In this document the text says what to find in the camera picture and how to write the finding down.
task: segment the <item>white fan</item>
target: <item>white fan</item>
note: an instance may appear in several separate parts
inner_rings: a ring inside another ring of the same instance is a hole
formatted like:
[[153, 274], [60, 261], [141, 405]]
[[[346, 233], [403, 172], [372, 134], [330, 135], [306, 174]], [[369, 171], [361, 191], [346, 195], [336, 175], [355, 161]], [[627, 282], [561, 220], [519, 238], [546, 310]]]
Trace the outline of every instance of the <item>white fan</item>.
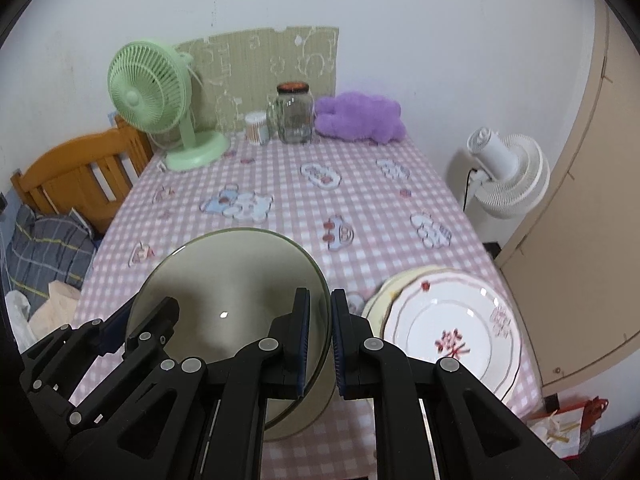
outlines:
[[525, 215], [537, 206], [549, 186], [549, 163], [531, 137], [480, 128], [466, 142], [469, 153], [482, 165], [470, 176], [467, 193], [496, 218]]

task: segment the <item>plaid cushion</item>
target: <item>plaid cushion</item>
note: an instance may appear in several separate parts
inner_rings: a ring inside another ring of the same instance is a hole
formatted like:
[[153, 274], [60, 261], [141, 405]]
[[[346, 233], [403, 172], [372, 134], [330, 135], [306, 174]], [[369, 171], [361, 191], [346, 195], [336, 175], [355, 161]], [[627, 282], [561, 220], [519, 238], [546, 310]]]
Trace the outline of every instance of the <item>plaid cushion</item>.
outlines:
[[22, 205], [9, 243], [6, 267], [14, 290], [31, 305], [29, 317], [49, 299], [55, 280], [80, 289], [94, 256], [86, 228], [69, 215], [37, 216]]

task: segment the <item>jar lid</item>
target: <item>jar lid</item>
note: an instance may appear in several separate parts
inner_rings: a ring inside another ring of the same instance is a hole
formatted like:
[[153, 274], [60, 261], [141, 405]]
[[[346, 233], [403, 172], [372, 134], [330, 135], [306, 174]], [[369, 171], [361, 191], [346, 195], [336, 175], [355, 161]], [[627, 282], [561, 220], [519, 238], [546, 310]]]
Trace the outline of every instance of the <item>jar lid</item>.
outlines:
[[267, 112], [263, 110], [259, 110], [257, 112], [249, 112], [244, 116], [244, 121], [247, 124], [258, 124], [266, 122], [267, 120]]
[[276, 90], [278, 94], [305, 94], [309, 92], [309, 85], [303, 81], [288, 81], [280, 83]]

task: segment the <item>cabinet door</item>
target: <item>cabinet door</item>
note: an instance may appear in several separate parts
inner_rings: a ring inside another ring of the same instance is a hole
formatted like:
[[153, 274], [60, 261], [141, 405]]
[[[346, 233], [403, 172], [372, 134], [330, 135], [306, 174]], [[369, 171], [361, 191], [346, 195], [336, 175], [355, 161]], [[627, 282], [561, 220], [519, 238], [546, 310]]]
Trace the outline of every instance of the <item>cabinet door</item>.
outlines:
[[611, 22], [606, 78], [584, 142], [502, 267], [550, 386], [545, 394], [640, 348], [640, 56]]

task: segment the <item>tablecloth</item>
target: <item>tablecloth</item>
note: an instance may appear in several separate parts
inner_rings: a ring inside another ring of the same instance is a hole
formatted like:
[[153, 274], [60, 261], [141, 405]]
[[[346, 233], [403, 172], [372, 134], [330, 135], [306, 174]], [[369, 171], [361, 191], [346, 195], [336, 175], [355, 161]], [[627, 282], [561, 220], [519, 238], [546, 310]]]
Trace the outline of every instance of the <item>tablecloth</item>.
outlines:
[[[344, 288], [350, 309], [390, 276], [436, 264], [465, 269], [506, 296], [471, 224], [411, 140], [378, 145], [317, 137], [291, 146], [254, 146], [241, 138], [220, 160], [171, 172], [155, 156], [111, 224], [82, 289], [74, 323], [106, 319], [155, 266], [193, 238], [253, 225], [301, 244], [330, 290]], [[77, 404], [120, 361], [99, 358], [72, 397]], [[540, 391], [523, 349], [508, 406], [525, 415]], [[365, 400], [334, 395], [301, 433], [264, 444], [262, 478], [349, 479], [375, 471], [374, 420]]]

